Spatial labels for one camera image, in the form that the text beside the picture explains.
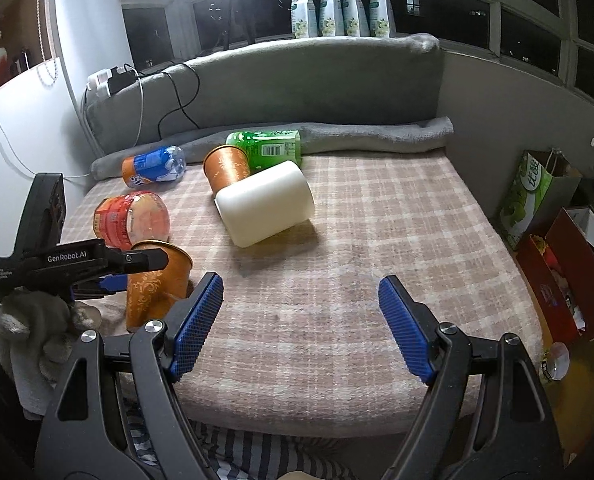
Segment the grey gloved hand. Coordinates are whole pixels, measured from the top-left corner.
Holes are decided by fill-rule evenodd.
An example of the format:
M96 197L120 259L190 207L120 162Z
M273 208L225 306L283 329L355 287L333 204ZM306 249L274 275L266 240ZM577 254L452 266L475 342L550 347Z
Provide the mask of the grey gloved hand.
M12 378L24 417L41 419L74 344L98 330L96 307L18 288L0 304L0 361Z

